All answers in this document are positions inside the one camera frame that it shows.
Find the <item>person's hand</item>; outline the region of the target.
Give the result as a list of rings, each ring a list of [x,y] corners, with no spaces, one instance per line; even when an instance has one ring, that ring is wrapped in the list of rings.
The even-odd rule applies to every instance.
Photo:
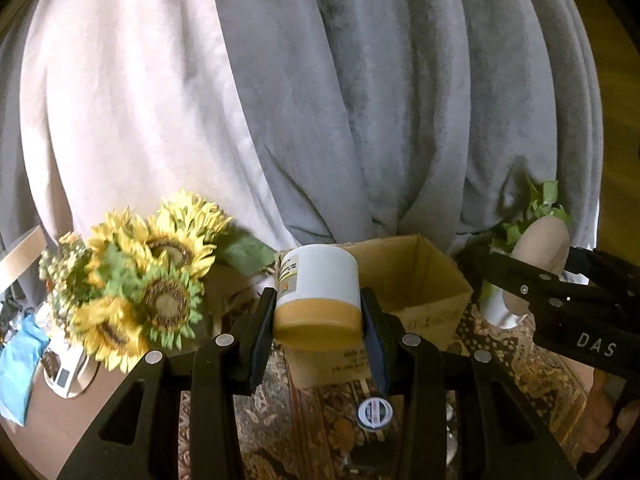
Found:
[[[604,391],[608,378],[610,375],[602,370],[593,371],[593,383],[582,415],[582,431],[580,432],[580,446],[585,453],[597,453],[610,435],[608,426],[610,426],[613,417],[613,404],[611,398]],[[617,416],[618,429],[625,432],[630,431],[638,416],[639,401],[631,402]]]

